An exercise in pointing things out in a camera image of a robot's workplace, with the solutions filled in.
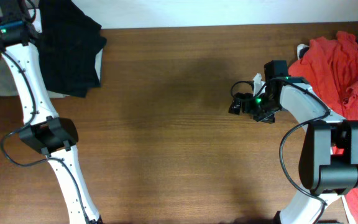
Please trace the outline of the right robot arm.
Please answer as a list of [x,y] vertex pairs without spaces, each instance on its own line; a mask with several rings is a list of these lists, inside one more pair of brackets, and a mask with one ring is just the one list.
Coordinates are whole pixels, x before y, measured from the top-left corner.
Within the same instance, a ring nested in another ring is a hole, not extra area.
[[[274,114],[285,110],[298,124],[279,145],[279,161],[289,183],[296,188],[291,202],[278,211],[274,223],[321,223],[323,213],[336,200],[358,188],[358,120],[348,120],[332,111],[302,77],[276,77],[248,82],[252,93],[233,93],[229,112],[248,113],[256,121],[274,122]],[[296,184],[285,166],[286,140],[305,130]]]

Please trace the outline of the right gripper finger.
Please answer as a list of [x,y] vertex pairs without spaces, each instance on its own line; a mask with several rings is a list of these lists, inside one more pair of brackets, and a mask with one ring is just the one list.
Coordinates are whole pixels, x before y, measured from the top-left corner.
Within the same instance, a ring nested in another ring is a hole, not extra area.
[[272,124],[275,122],[274,114],[253,115],[252,118],[256,122],[263,122],[263,123],[268,123],[268,124]]
[[250,93],[239,93],[234,95],[233,101],[228,109],[230,114],[245,113],[246,100],[250,98]]

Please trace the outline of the black shorts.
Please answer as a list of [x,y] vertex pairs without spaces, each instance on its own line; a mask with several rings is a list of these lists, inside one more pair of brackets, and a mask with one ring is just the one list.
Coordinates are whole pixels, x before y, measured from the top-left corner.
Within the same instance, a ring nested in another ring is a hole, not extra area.
[[101,86],[95,63],[107,39],[101,25],[71,0],[39,2],[42,34],[37,43],[39,64],[47,90],[84,98]]

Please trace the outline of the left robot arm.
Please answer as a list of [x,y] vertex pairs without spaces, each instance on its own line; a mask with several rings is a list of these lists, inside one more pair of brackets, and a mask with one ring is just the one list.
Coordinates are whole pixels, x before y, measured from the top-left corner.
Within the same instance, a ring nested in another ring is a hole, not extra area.
[[78,159],[78,132],[72,120],[61,118],[50,101],[39,65],[36,42],[40,38],[40,12],[29,12],[27,1],[0,1],[0,53],[7,63],[23,112],[23,127],[0,141],[17,134],[20,140],[53,169],[65,200],[70,223],[103,222],[89,195]]

